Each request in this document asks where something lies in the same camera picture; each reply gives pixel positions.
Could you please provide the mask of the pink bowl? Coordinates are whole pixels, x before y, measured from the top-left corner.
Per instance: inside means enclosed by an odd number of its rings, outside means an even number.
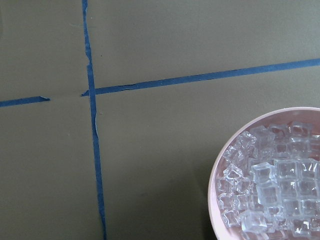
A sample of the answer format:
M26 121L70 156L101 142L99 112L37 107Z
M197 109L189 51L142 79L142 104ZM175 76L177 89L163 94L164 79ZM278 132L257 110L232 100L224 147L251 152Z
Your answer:
M268 126L270 124L288 124L292 121L303 123L311 123L313 125L313 132L320 133L320 109L316 107L288 107L263 114L242 126L235 132L230 139L225 143L219 152L214 165L212 167L207 190L207 204L211 227L218 240L242 240L241 228L228 228L225 226L219 209L217 200L217 184L216 180L223 173L225 160L223 153L229 145L231 145L235 138L243 131L248 131L251 128L260 125Z

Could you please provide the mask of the pile of clear ice cubes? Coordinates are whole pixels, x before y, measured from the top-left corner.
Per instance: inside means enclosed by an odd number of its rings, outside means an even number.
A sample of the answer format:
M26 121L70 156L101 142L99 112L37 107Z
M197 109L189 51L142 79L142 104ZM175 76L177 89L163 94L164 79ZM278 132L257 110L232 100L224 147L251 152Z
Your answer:
M222 154L220 217L244 240L320 237L320 137L310 123L244 130Z

